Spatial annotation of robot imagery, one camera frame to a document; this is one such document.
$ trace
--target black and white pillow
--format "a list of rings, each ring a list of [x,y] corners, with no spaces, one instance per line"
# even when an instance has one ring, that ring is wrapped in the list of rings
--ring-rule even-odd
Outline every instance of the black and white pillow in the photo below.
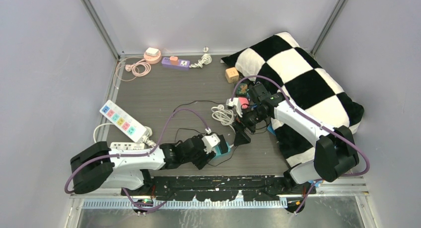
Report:
[[[357,131],[364,108],[353,102],[289,33],[273,35],[222,60],[244,76],[261,75],[276,81],[299,107],[320,121],[334,127],[345,125],[353,134]],[[270,93],[278,90],[264,79],[255,81]],[[282,121],[272,119],[272,126],[290,166],[314,159],[315,149],[303,136]]]

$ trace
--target white square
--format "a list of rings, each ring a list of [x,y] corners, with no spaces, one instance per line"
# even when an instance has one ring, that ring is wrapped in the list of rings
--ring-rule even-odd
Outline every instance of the white square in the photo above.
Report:
[[[235,68],[244,76],[251,76],[257,75],[263,64],[265,64],[265,60],[253,49],[248,48],[238,56]]]
[[[313,70],[310,64],[294,48],[276,54],[268,60],[268,64],[278,73],[284,84],[309,70]]]
[[[344,89],[322,68],[316,68],[315,71],[325,80],[327,85],[333,90],[335,94],[342,93]]]
[[[283,32],[283,33],[278,33],[275,34],[276,36],[281,37],[283,40],[285,40],[289,45],[291,45],[291,47],[293,48],[298,48],[300,47],[300,45],[297,43],[297,41],[291,36],[291,34],[287,33],[287,32]]]
[[[316,117],[319,122],[332,125],[333,127],[350,126],[348,114],[336,95],[313,105],[305,111]]]

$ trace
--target floor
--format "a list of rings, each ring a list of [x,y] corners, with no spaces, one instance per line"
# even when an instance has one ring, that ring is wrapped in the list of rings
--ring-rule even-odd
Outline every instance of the floor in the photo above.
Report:
[[[355,197],[310,197],[297,217],[285,209],[159,210],[137,217],[130,209],[82,210],[79,228],[363,228]]]
[[[164,68],[161,63],[152,65],[152,70],[147,76],[120,84],[116,104],[143,125],[151,127],[153,131],[151,139],[157,141],[166,120],[178,105],[194,100],[213,100],[224,104],[231,96],[234,85],[225,79],[227,66],[220,63],[222,57],[213,56],[212,63],[205,65],[203,69],[190,69],[187,72]],[[179,58],[196,62],[200,56]],[[132,77],[131,73],[123,72],[123,79]],[[213,106],[217,104],[197,102],[185,107],[198,111],[212,131],[223,134],[231,144],[234,133],[229,127],[212,119]],[[204,132],[202,122],[193,113],[181,111],[169,123],[162,143],[173,143],[178,128]],[[180,130],[177,140],[185,140],[193,135],[197,133]],[[174,170],[151,171],[151,175],[280,175],[288,169],[274,135],[266,132],[250,137],[252,140],[250,144],[239,146],[232,159],[217,167],[205,166],[204,169],[197,170],[193,164],[188,163]],[[110,144],[131,141],[120,130],[111,126],[107,142]],[[215,158],[210,163],[218,164],[231,155]]]

